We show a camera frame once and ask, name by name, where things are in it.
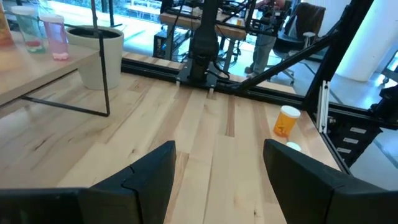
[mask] jeans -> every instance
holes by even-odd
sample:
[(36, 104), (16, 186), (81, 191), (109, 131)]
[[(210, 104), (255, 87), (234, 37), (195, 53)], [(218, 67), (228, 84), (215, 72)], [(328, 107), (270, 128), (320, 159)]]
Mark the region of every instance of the jeans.
[(253, 52), (253, 63), (250, 65), (251, 70), (256, 74), (262, 73), (268, 64), (269, 54), (275, 45), (276, 37), (259, 34), (256, 40), (256, 46)]

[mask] white bottle cap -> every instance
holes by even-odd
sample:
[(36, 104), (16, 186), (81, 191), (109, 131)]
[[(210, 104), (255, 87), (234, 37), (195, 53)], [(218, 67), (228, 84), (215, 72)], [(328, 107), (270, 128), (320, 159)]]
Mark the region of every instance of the white bottle cap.
[(12, 6), (11, 12), (17, 15), (33, 16), (35, 14), (35, 8), (29, 6)]
[(288, 142), (288, 143), (286, 143), (286, 146), (291, 147), (292, 149), (294, 149), (294, 150), (296, 150), (298, 152), (301, 151), (301, 147), (298, 144), (294, 143), (294, 142)]
[(301, 112), (293, 106), (282, 106), (280, 112), (290, 118), (299, 118), (301, 115)]
[(40, 19), (44, 22), (53, 22), (53, 23), (63, 23), (64, 18), (63, 16), (56, 15), (56, 14), (41, 14)]

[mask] wooden tabletop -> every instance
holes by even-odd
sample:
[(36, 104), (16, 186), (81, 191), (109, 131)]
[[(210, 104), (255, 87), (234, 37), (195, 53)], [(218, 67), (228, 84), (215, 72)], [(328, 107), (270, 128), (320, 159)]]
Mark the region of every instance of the wooden tabletop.
[[(217, 16), (217, 20), (222, 21), (226, 17), (228, 17), (228, 16), (225, 14), (221, 14), (221, 15)], [(171, 15), (171, 14), (164, 12), (160, 15), (160, 22), (163, 24), (173, 25), (176, 18), (177, 18), (176, 15)], [(237, 20), (238, 20), (237, 17), (232, 17), (226, 23), (236, 25)], [(178, 21), (176, 23), (176, 26), (178, 26), (178, 27), (182, 27), (185, 29), (193, 29), (193, 30), (197, 29), (199, 27), (199, 25), (200, 25), (199, 19), (190, 19), (190, 18), (183, 17), (183, 16), (178, 17)], [(246, 38), (247, 33), (245, 30), (242, 30), (242, 29), (232, 28), (232, 27), (223, 26), (223, 25), (216, 25), (215, 28), (216, 28), (216, 33), (219, 36), (225, 36), (227, 38), (232, 38), (235, 40), (243, 40)]]
[[(279, 106), (131, 74), (121, 78), (109, 91), (108, 118), (26, 101), (1, 109), (0, 187), (90, 187), (174, 139), (165, 223), (285, 224), (262, 160), (264, 139), (295, 141), (303, 153), (337, 168), (306, 113), (289, 139), (279, 138), (272, 132)], [(103, 92), (87, 90), (78, 75), (35, 96), (104, 108)]]
[(58, 62), (48, 48), (45, 54), (28, 53), (21, 33), (12, 32), (12, 38), (15, 45), (0, 48), (0, 105), (98, 57), (97, 50), (70, 44), (69, 60)]

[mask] clear plastic container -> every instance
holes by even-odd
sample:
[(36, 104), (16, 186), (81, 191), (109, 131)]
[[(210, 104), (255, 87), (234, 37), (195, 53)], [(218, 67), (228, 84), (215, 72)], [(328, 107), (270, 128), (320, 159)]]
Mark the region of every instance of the clear plastic container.
[(10, 32), (10, 27), (2, 7), (2, 0), (0, 0), (0, 47), (13, 45), (12, 35)]
[(65, 32), (63, 16), (41, 14), (40, 20), (44, 22), (45, 33), (47, 34), (49, 48), (54, 60), (68, 59), (67, 33)]
[(26, 49), (30, 53), (44, 53), (45, 47), (39, 29), (39, 20), (35, 16), (35, 9), (27, 6), (12, 6), (11, 11), (17, 17)]

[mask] person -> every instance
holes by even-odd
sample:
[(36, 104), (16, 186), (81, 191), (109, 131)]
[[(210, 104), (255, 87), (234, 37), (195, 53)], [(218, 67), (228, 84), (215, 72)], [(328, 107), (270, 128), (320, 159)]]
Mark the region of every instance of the person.
[[(271, 0), (261, 0), (256, 4), (256, 9), (259, 9), (270, 3)], [(285, 6), (285, 0), (275, 0), (274, 8), (282, 9)], [(270, 18), (270, 14), (266, 11), (263, 12), (261, 20)], [(267, 30), (269, 26), (262, 25), (262, 30)], [(259, 34), (256, 40), (256, 46), (253, 52), (253, 63), (246, 67), (244, 72), (247, 73), (248, 77), (255, 77), (262, 73), (268, 64), (269, 54), (275, 45), (276, 37), (270, 35)]]

